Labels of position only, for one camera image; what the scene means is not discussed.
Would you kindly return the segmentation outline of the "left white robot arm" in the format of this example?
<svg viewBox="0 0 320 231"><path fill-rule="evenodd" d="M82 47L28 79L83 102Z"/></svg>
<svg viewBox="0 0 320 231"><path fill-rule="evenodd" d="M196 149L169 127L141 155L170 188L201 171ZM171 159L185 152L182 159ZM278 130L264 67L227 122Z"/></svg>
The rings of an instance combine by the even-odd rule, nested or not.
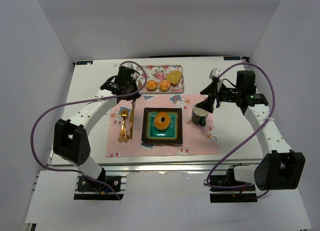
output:
<svg viewBox="0 0 320 231"><path fill-rule="evenodd" d="M54 126L53 153L74 165L82 174L104 181L106 171L91 157L89 134L98 121L121 100L136 100L141 95L131 64L121 65L118 74L107 79L93 98L67 120Z"/></svg>

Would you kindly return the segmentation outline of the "silver metal tongs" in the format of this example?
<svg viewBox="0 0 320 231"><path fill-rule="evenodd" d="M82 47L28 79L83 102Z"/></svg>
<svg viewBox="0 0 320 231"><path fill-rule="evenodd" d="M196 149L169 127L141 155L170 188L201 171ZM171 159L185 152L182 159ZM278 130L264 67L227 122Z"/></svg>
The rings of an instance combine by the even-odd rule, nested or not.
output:
<svg viewBox="0 0 320 231"><path fill-rule="evenodd" d="M142 96L141 93L138 91L144 88L144 83L138 78L138 79L134 79L131 82L131 86L132 86L132 92L135 94L131 95L129 100L131 101L132 109L134 109L136 106L137 99L139 99Z"/></svg>

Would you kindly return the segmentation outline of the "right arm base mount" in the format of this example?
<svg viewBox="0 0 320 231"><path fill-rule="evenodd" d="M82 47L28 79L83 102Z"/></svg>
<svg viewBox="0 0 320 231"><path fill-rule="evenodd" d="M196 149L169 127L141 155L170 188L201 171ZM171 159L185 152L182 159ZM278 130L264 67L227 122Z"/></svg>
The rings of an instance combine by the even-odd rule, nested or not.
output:
<svg viewBox="0 0 320 231"><path fill-rule="evenodd" d="M213 174L209 178L209 197L212 204L255 203L258 201L256 188L252 184L236 181L234 168L230 165L225 174Z"/></svg>

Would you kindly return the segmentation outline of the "orange donut bread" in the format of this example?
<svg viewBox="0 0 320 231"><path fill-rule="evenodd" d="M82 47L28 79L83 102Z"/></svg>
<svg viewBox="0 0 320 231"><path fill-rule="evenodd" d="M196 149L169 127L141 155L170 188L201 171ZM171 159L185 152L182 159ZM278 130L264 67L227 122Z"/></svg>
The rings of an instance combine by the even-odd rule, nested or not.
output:
<svg viewBox="0 0 320 231"><path fill-rule="evenodd" d="M171 124L171 117L166 112L160 112L155 116L153 123L157 130L165 131Z"/></svg>

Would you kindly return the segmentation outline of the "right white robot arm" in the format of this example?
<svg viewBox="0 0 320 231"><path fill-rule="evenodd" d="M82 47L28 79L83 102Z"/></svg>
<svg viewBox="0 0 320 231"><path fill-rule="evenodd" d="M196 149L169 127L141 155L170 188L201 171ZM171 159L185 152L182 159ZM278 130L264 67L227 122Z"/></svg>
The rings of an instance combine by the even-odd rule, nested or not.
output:
<svg viewBox="0 0 320 231"><path fill-rule="evenodd" d="M238 189L255 185L261 191L294 190L298 187L306 162L301 152L295 152L286 143L275 121L266 97L256 91L256 75L253 71L237 72L236 84L226 87L220 79L222 73L214 68L210 72L211 84L201 91L207 98L196 107L212 113L222 102L234 103L249 121L257 138L263 159L257 165L231 165L225 178L217 181L209 177L213 189Z"/></svg>

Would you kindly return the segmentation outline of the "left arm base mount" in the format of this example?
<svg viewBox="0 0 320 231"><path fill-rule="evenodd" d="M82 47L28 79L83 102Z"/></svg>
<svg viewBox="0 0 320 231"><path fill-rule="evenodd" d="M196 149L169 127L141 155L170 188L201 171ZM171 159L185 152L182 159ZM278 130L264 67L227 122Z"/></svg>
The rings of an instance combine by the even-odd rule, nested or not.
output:
<svg viewBox="0 0 320 231"><path fill-rule="evenodd" d="M120 199L123 198L126 188L126 178L124 176L107 175L104 182L115 191ZM107 185L93 182L81 175L77 179L73 199L82 201L119 201L115 193Z"/></svg>

